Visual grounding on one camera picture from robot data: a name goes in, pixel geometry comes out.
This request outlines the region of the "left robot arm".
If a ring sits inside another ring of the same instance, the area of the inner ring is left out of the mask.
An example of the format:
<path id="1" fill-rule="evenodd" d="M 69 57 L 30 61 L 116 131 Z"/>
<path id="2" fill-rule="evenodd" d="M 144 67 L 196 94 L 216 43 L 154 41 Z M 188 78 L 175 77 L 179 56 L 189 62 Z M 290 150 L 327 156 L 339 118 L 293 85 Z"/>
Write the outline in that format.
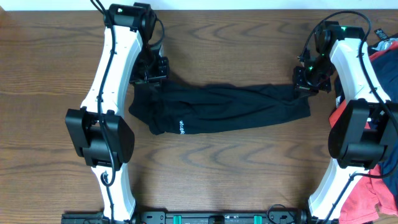
<path id="1" fill-rule="evenodd" d="M 92 86 L 80 105 L 69 109 L 65 123 L 73 146 L 98 179 L 104 210 L 64 213 L 62 223 L 135 223 L 136 200 L 129 183 L 128 162 L 135 136 L 124 120 L 129 85 L 160 86 L 169 76 L 162 41 L 151 44 L 160 20 L 150 4 L 93 1 L 104 19 L 104 46 Z"/>

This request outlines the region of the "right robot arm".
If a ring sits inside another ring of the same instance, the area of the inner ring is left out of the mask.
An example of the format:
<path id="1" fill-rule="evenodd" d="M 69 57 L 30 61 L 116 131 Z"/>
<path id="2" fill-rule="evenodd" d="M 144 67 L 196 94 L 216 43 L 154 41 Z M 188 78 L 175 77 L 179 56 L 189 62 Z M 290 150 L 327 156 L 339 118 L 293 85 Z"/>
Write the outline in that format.
<path id="1" fill-rule="evenodd" d="M 345 105 L 328 137 L 331 156 L 325 175 L 309 196 L 302 223 L 337 223 L 341 208 L 360 178 L 386 160 L 397 140 L 397 104 L 377 79 L 368 55 L 368 33 L 360 27 L 322 21 L 312 31 L 318 57 L 308 50 L 294 68 L 294 90 L 305 96 L 331 91 L 338 74 Z"/>

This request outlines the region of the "black polo shirt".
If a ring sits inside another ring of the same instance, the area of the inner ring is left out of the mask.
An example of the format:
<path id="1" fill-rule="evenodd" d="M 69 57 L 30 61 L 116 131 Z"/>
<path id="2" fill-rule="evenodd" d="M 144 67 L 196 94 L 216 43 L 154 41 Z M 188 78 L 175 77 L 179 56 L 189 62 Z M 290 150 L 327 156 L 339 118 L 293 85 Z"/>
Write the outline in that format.
<path id="1" fill-rule="evenodd" d="M 292 85 L 230 84 L 201 88 L 167 80 L 158 88 L 135 86 L 129 112 L 163 133 L 219 133 L 287 123 L 310 116 L 307 98 Z"/>

